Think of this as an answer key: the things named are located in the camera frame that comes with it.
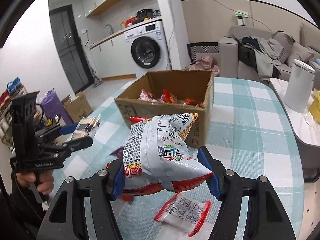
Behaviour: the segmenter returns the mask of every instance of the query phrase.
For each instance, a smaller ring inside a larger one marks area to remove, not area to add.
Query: washing machine
[[[124,36],[137,78],[148,71],[171,69],[161,20],[127,30]]]

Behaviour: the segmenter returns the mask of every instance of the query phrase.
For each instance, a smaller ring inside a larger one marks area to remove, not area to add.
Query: black and white patterned fabric
[[[192,63],[196,62],[197,53],[219,53],[217,42],[195,42],[187,44],[187,47]]]

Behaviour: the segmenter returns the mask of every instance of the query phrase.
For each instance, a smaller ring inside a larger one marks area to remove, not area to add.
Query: purple bag
[[[57,114],[60,114],[67,125],[73,124],[73,121],[69,117],[68,113],[64,110],[63,105],[54,89],[48,91],[44,95],[40,104],[47,117],[54,119]]]

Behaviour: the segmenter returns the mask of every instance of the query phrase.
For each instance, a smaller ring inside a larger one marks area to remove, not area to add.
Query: black pot
[[[152,18],[152,9],[143,9],[137,12],[137,18],[139,21],[143,22],[145,18]]]

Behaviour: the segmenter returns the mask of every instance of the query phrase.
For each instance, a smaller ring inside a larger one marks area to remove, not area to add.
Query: brown cardboard box on floor
[[[62,104],[73,122],[79,122],[83,117],[87,117],[93,112],[87,98],[85,98],[84,91],[76,94],[76,99],[73,101],[69,97],[66,97],[62,100]]]
[[[203,102],[203,107],[183,106],[181,104],[152,103],[139,100],[141,89],[160,98],[163,89],[178,97]],[[148,72],[123,91],[115,102],[126,124],[130,127],[130,116],[153,117],[165,114],[198,113],[199,117],[192,126],[185,142],[200,148],[205,146],[210,126],[213,104],[213,74],[208,70],[169,70]]]

